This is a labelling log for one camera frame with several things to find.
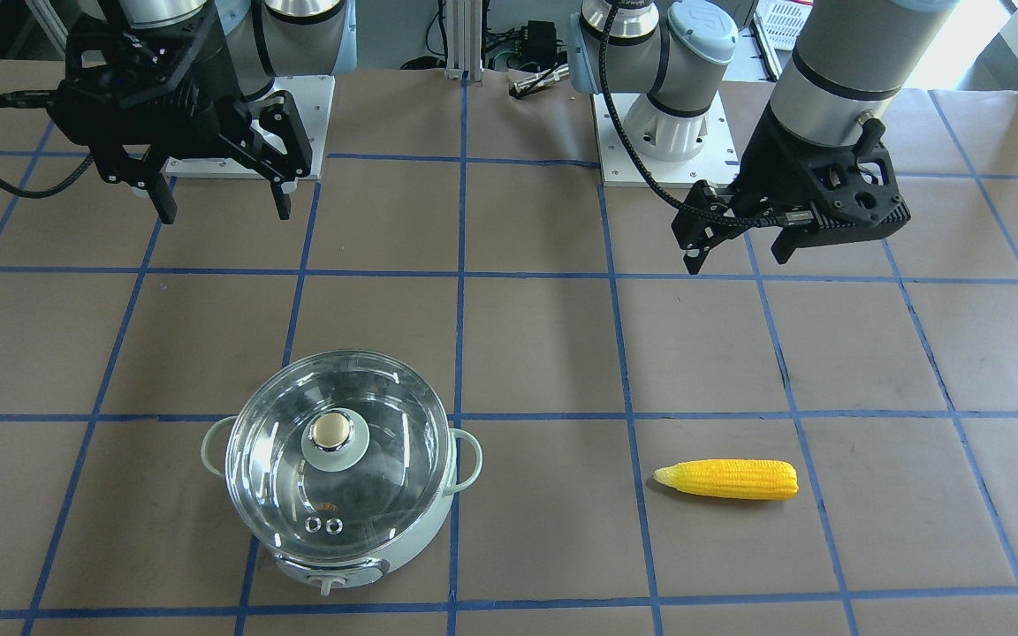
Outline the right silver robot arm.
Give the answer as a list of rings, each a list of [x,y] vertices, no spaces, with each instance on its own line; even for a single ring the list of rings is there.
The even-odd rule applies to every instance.
[[[276,80],[355,65],[351,1],[82,1],[48,110],[98,176],[171,224],[170,160],[227,160],[270,185],[280,220],[314,168],[298,100]]]

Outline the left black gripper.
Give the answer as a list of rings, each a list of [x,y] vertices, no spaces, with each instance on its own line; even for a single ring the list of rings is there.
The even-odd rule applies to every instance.
[[[734,180],[734,214],[760,218],[781,229],[774,258],[784,265],[797,249],[876,241],[910,221],[892,158],[882,142],[885,124],[876,117],[856,122],[853,144],[825,148],[800,140],[764,113],[748,141]],[[715,185],[698,180],[673,220],[673,235],[690,275],[703,269],[716,246],[740,235],[740,228],[713,223],[730,210]]]

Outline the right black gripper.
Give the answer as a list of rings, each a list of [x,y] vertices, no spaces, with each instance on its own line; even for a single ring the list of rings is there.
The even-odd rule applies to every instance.
[[[248,104],[241,96],[222,26],[74,25],[49,116],[69,141],[89,148],[106,181],[146,194],[162,224],[178,213],[167,160],[226,156],[227,130],[238,120],[235,161],[265,178],[277,217],[290,220],[290,194],[314,158],[298,105],[288,90]],[[130,146],[146,149],[137,158]]]

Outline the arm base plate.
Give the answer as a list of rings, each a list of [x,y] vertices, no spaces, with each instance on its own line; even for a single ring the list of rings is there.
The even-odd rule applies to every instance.
[[[691,119],[658,111],[643,95],[614,94],[612,101],[627,140],[664,188],[688,189],[698,180],[727,186],[738,177],[740,160],[719,93],[706,112]],[[593,95],[593,111],[603,185],[646,188],[619,140],[604,95]]]
[[[307,172],[296,178],[318,181],[322,177],[324,150],[329,129],[329,117],[334,104],[336,78],[331,75],[282,77],[274,80],[272,89],[262,100],[251,104],[254,121],[251,128],[262,135],[267,149],[279,153],[290,152],[290,142],[296,149],[310,150]],[[295,114],[294,125],[275,122],[272,114],[258,114],[259,106],[277,104],[283,119]],[[175,178],[262,178],[258,172],[239,164],[233,158],[170,158],[164,174]]]

